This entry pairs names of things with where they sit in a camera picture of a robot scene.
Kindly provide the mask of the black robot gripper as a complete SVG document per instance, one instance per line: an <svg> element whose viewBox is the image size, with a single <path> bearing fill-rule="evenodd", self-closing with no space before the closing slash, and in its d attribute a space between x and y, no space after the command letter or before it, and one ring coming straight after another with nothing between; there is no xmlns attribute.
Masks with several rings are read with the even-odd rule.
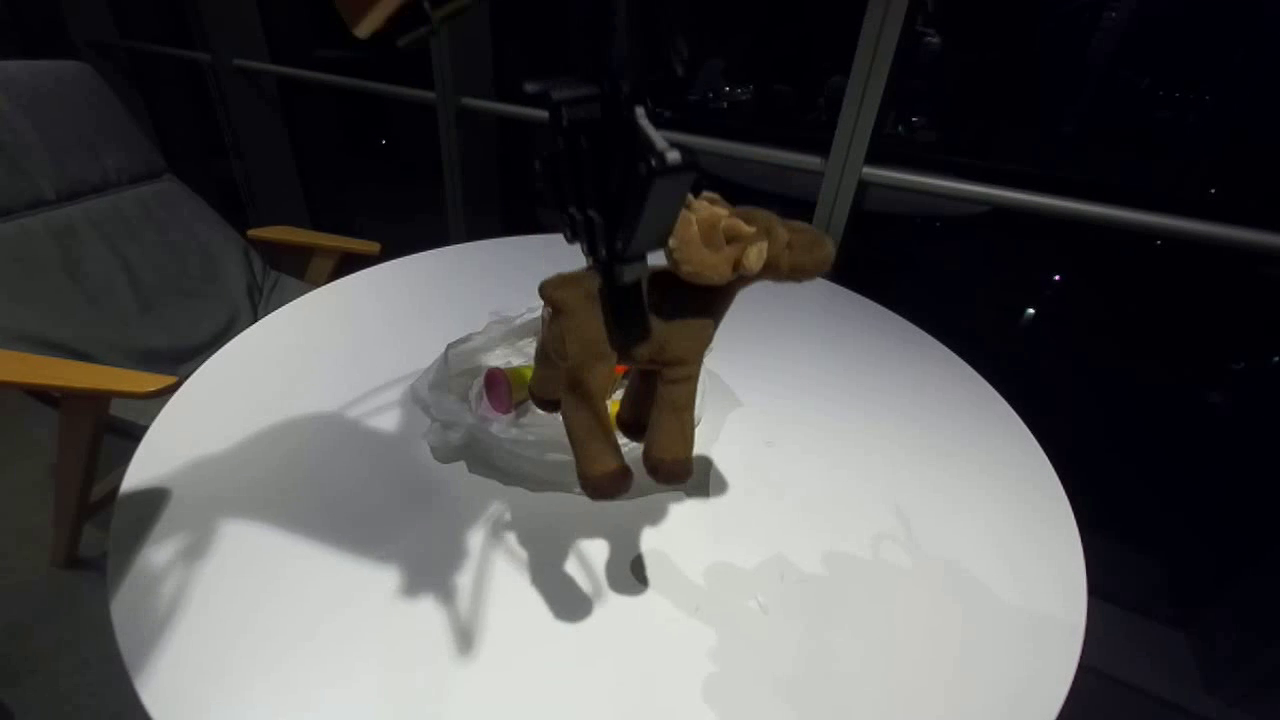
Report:
<svg viewBox="0 0 1280 720"><path fill-rule="evenodd" d="M548 146L539 181L601 274L601 310L616 351L652 334L647 272L666 246L695 162L610 82L542 82Z"/></svg>

